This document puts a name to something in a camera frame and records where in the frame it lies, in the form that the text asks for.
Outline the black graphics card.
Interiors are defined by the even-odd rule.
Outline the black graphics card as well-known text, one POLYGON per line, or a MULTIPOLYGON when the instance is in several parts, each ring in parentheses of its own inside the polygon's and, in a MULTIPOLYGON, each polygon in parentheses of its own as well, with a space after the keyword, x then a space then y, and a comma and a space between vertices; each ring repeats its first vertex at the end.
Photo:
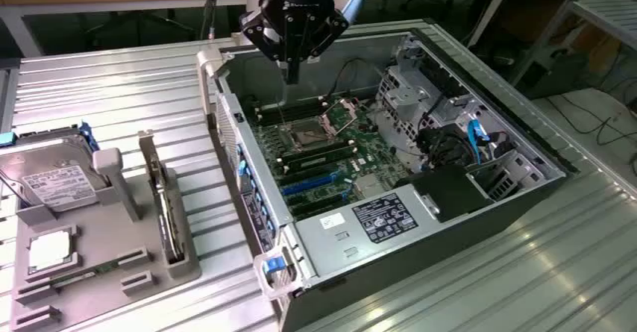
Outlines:
POLYGON ((169 174, 159 158, 151 130, 139 131, 138 135, 139 148, 141 152, 143 153, 147 166, 149 184, 158 212, 162 249, 167 263, 173 264, 183 261, 186 254, 174 218, 174 204, 170 198, 169 174))

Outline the metal socket cover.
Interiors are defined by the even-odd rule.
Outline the metal socket cover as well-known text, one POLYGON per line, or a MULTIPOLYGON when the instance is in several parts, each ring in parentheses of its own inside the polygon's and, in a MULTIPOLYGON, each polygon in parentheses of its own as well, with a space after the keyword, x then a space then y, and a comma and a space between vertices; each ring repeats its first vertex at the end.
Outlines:
POLYGON ((338 136, 358 120, 358 110, 350 100, 340 99, 320 116, 326 132, 338 136))

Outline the black RAM slot bank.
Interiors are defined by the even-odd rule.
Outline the black RAM slot bank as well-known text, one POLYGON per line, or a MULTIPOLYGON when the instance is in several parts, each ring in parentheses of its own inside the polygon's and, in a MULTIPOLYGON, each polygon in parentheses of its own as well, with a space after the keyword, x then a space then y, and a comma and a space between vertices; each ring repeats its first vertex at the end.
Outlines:
POLYGON ((256 110, 253 121, 262 126, 278 125, 284 122, 292 122, 298 119, 318 116, 324 111, 325 107, 321 101, 309 101, 285 107, 256 110))

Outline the grey metal disk bay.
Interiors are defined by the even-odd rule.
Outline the grey metal disk bay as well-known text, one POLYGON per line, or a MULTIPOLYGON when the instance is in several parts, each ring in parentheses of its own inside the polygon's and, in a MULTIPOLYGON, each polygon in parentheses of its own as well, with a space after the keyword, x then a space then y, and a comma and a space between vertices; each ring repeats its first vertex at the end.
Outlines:
POLYGON ((382 124, 408 137, 460 116, 472 91, 416 37, 401 42, 377 92, 382 124))

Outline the CPU socket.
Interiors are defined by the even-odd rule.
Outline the CPU socket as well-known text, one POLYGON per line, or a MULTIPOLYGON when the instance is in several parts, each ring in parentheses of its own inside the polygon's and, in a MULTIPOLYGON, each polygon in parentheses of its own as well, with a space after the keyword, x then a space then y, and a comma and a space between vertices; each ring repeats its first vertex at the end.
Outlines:
POLYGON ((320 120, 301 119, 280 127, 280 138, 294 151, 308 150, 324 145, 330 137, 320 120))

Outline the silver chipset heatsink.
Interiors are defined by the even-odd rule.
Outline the silver chipset heatsink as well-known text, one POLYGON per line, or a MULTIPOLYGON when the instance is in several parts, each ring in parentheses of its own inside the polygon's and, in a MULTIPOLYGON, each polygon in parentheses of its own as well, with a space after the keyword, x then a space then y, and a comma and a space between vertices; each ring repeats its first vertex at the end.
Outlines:
POLYGON ((364 198, 370 198, 386 191, 384 183, 376 174, 368 174, 358 177, 354 181, 354 188, 364 198))

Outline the black expansion slot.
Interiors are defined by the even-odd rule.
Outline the black expansion slot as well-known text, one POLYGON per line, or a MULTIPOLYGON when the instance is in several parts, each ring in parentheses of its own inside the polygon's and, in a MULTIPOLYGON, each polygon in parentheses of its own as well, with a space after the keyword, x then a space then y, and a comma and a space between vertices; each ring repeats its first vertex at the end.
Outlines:
POLYGON ((332 195, 318 201, 309 202, 306 204, 296 205, 292 208, 292 214, 298 219, 308 219, 325 213, 338 207, 342 207, 350 203, 349 195, 346 192, 332 195))

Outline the black plastic air shroud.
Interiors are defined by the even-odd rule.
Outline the black plastic air shroud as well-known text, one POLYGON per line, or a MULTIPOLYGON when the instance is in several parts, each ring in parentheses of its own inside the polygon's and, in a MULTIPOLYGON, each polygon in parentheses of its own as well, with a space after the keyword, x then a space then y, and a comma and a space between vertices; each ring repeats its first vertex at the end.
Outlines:
POLYGON ((495 203, 468 177, 468 170, 460 165, 441 166, 416 173, 401 178, 393 187, 409 184, 439 207, 435 217, 440 222, 473 213, 495 203))

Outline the grey power supply unit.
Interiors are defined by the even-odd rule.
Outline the grey power supply unit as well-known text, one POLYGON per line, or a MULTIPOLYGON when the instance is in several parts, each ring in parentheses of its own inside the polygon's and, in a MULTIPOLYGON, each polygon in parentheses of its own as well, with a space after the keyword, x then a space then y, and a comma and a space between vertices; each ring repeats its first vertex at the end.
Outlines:
POLYGON ((440 208, 412 184, 296 224, 316 274, 341 275, 443 229, 440 208))

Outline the grey metal slat shelf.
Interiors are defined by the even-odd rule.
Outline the grey metal slat shelf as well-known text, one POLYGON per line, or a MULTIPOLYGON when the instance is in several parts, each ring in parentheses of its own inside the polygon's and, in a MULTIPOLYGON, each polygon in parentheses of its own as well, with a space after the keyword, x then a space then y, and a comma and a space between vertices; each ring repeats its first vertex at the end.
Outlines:
POLYGON ((527 56, 519 61, 509 78, 513 86, 523 79, 540 51, 571 14, 593 24, 637 51, 637 0, 567 0, 549 20, 527 56))

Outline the open black PC case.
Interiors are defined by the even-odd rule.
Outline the open black PC case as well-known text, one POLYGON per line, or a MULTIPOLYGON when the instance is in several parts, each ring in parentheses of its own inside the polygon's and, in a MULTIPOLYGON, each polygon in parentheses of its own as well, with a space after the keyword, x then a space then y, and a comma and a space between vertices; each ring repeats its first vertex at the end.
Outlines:
MULTIPOLYGON (((496 74, 479 75, 481 61, 431 22, 390 22, 352 30, 302 65, 288 85, 277 66, 252 46, 212 43, 198 52, 198 74, 213 141, 229 176, 254 256, 261 290, 280 315, 280 332, 301 332, 313 322, 504 231, 548 198, 576 169, 507 106, 516 95, 496 74), (302 104, 314 98, 356 98, 376 108, 385 71, 401 42, 416 37, 472 91, 455 124, 468 135, 477 163, 468 177, 495 203, 447 222, 443 229, 372 263, 329 279, 318 278, 280 193, 252 120, 256 110, 302 104), (284 256, 288 268, 266 275, 262 264, 284 256)), ((416 140, 377 119, 385 141, 397 148, 410 175, 431 170, 416 140)))

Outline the silver hard disk blue carrier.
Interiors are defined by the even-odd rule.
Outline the silver hard disk blue carrier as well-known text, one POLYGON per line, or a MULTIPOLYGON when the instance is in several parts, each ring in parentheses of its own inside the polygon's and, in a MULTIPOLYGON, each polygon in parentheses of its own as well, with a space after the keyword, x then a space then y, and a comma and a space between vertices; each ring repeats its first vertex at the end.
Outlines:
POLYGON ((0 181, 26 206, 63 212, 98 202, 109 179, 95 170, 99 150, 87 122, 49 131, 0 134, 0 181))

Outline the grey parts rack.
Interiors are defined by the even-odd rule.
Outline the grey parts rack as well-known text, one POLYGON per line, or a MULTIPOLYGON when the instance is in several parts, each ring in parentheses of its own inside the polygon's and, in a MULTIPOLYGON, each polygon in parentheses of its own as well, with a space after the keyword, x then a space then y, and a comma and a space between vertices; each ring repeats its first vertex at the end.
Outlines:
POLYGON ((147 166, 141 175, 126 177, 117 148, 95 151, 93 164, 109 179, 109 187, 97 191, 97 203, 63 212, 51 211, 43 204, 25 205, 17 212, 11 332, 59 332, 194 281, 202 274, 174 170, 166 167, 186 256, 170 264, 159 238, 147 166), (71 255, 62 264, 35 270, 30 268, 30 243, 57 231, 70 232, 71 255), (119 262, 118 269, 63 287, 53 286, 55 278, 113 260, 119 262))

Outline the silver CPU chip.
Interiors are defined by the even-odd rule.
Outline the silver CPU chip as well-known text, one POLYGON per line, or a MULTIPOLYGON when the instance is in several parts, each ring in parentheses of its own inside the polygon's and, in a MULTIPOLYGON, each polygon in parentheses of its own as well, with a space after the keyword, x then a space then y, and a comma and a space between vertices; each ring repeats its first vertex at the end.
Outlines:
POLYGON ((57 231, 42 235, 30 243, 30 268, 43 270, 62 264, 70 255, 70 232, 57 231))

